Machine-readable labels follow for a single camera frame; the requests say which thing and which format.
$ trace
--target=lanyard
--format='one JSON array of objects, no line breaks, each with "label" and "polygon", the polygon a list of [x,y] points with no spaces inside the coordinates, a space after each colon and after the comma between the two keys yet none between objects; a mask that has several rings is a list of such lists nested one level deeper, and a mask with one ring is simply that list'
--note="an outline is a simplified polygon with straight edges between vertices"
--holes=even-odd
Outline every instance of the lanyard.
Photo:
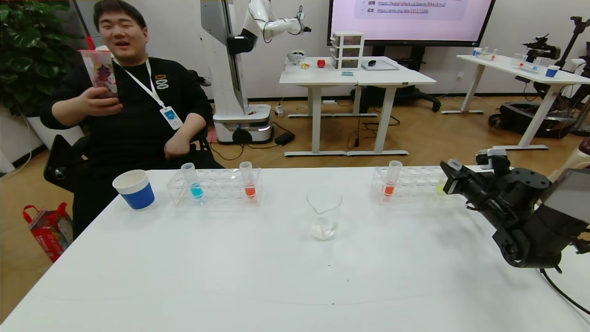
[{"label": "lanyard", "polygon": [[152,90],[149,90],[148,87],[146,87],[140,80],[137,79],[137,77],[135,77],[134,75],[132,75],[131,73],[129,73],[127,71],[127,69],[125,69],[125,67],[121,66],[121,64],[117,61],[117,59],[115,59],[113,57],[113,62],[115,62],[116,64],[118,64],[121,68],[123,68],[123,70],[129,75],[131,76],[131,78],[137,83],[139,84],[140,87],[142,87],[142,89],[147,92],[152,98],[153,100],[155,100],[158,105],[160,105],[160,107],[164,108],[166,107],[164,105],[164,102],[160,99],[160,96],[158,96],[158,93],[156,92],[156,88],[153,86],[153,82],[152,82],[152,67],[149,65],[149,58],[146,59],[146,67],[147,67],[147,73],[149,74],[149,84],[150,87],[152,88]]}]

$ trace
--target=table leg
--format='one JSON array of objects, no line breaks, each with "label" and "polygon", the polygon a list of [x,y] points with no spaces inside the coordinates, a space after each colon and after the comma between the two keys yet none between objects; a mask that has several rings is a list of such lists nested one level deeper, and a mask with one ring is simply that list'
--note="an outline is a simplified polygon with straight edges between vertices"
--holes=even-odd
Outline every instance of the table leg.
[{"label": "table leg", "polygon": [[313,112],[313,88],[307,88],[307,115],[308,116],[312,116]]},{"label": "table leg", "polygon": [[483,75],[483,70],[486,67],[482,64],[477,66],[476,76],[471,82],[471,86],[469,87],[469,91],[467,92],[467,96],[465,97],[465,101],[463,101],[463,105],[461,106],[460,110],[444,110],[441,111],[442,114],[465,114],[465,113],[483,113],[482,110],[469,110],[469,106],[473,101],[473,97],[476,94],[477,86],[481,80],[481,76]]},{"label": "table leg", "polygon": [[354,115],[358,115],[359,111],[360,111],[360,94],[363,91],[363,87],[360,85],[356,86],[356,90],[355,90],[355,106],[352,109],[352,113]]},{"label": "table leg", "polygon": [[385,98],[383,100],[383,108],[381,109],[381,118],[379,120],[379,129],[377,130],[377,139],[375,140],[375,149],[373,151],[349,151],[347,155],[407,155],[405,150],[388,150],[383,151],[385,145],[385,137],[387,136],[387,129],[389,128],[389,117],[391,116],[391,109],[394,106],[395,86],[388,86],[385,89]]},{"label": "table leg", "polygon": [[346,155],[345,151],[320,151],[320,128],[322,120],[322,87],[311,87],[310,106],[312,111],[312,150],[285,152],[285,157],[304,155]]},{"label": "table leg", "polygon": [[520,140],[518,145],[498,145],[494,148],[506,150],[549,149],[546,145],[531,145],[530,142],[533,140],[533,137],[535,137],[535,134],[537,133],[537,130],[539,130],[539,127],[541,126],[541,123],[543,123],[543,120],[545,120],[545,116],[547,115],[547,113],[549,113],[549,110],[551,109],[551,106],[553,106],[553,103],[559,95],[561,88],[561,85],[551,85],[549,91],[547,92],[547,95],[543,99],[543,103],[541,103],[541,105],[539,106],[539,109],[537,110],[535,117],[530,122],[529,127],[527,128],[525,134],[522,136],[522,139]]},{"label": "table leg", "polygon": [[322,120],[322,88],[312,88],[312,152],[320,153],[320,122]]}]

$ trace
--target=green leaves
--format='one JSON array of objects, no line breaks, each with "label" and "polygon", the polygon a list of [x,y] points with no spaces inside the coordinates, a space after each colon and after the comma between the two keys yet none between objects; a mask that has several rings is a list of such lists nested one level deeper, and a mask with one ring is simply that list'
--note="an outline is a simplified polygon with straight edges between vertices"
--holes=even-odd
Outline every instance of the green leaves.
[{"label": "green leaves", "polygon": [[67,36],[67,35],[65,35],[65,34],[59,34],[59,33],[54,33],[54,32],[49,32],[49,33],[47,33],[47,34],[43,34],[43,36],[44,36],[44,37],[47,37],[47,38],[49,38],[49,39],[53,39],[53,40],[60,40],[60,41],[63,41],[63,40],[70,40],[70,39],[71,39],[70,37],[68,37],[68,36]]},{"label": "green leaves", "polygon": [[49,62],[58,62],[61,63],[64,61],[64,58],[60,56],[56,51],[46,48],[41,55],[41,58],[45,61]]},{"label": "green leaves", "polygon": [[41,40],[41,33],[33,27],[28,27],[25,31],[9,30],[8,34],[11,35],[12,44],[21,48],[33,47]]},{"label": "green leaves", "polygon": [[71,68],[80,38],[61,30],[69,1],[0,0],[0,103],[13,115],[38,115],[41,103]]},{"label": "green leaves", "polygon": [[42,63],[33,64],[33,70],[40,76],[48,79],[52,77],[57,77],[60,73],[60,68],[58,66],[47,65]]},{"label": "green leaves", "polygon": [[18,78],[17,74],[0,74],[0,83],[2,84],[10,84],[16,81]]},{"label": "green leaves", "polygon": [[18,102],[26,102],[27,99],[29,99],[32,95],[32,91],[31,89],[23,89],[20,91],[16,91],[14,93],[14,99],[16,99]]},{"label": "green leaves", "polygon": [[33,64],[33,59],[29,57],[16,57],[8,60],[8,67],[16,71],[27,71]]},{"label": "green leaves", "polygon": [[10,7],[8,5],[0,5],[0,22],[4,21],[10,13]]}]

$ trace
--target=potted plant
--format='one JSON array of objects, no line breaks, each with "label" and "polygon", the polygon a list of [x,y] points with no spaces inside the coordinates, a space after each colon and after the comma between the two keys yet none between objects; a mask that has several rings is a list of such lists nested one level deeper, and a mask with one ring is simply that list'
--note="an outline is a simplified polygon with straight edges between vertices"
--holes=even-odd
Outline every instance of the potted plant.
[{"label": "potted plant", "polygon": [[0,102],[15,116],[26,116],[47,148],[56,134],[70,144],[84,136],[79,126],[66,131],[46,128],[41,105],[71,69],[76,51],[65,42],[78,35],[60,31],[67,22],[56,16],[68,1],[0,1]]}]

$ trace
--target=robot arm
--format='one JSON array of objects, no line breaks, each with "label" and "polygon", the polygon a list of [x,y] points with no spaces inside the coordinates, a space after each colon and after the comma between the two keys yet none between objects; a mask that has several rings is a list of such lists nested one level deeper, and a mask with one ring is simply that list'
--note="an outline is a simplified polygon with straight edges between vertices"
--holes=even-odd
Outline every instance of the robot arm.
[{"label": "robot arm", "polygon": [[280,18],[275,19],[273,10],[269,0],[251,0],[248,4],[248,13],[244,22],[244,29],[249,30],[255,35],[261,34],[265,41],[272,40],[272,38],[289,32],[293,35],[299,35],[304,32],[305,26],[303,7],[299,6],[299,12],[295,18]]},{"label": "robot arm", "polygon": [[294,18],[275,18],[270,0],[250,0],[244,20],[244,28],[239,36],[228,38],[231,54],[247,53],[254,49],[259,37],[270,43],[274,37],[285,32],[300,35],[312,29],[303,24],[303,6]]},{"label": "robot arm", "polygon": [[[456,160],[441,162],[448,177],[444,191],[463,195],[468,209],[496,228],[492,238],[506,262],[561,272],[561,251],[568,245],[578,253],[590,252],[590,242],[578,238],[590,224],[583,203],[590,201],[590,170],[566,170],[552,184],[531,170],[511,170],[505,154],[488,150],[477,156],[478,164],[494,172],[474,172]],[[535,209],[540,198],[543,204]]]}]

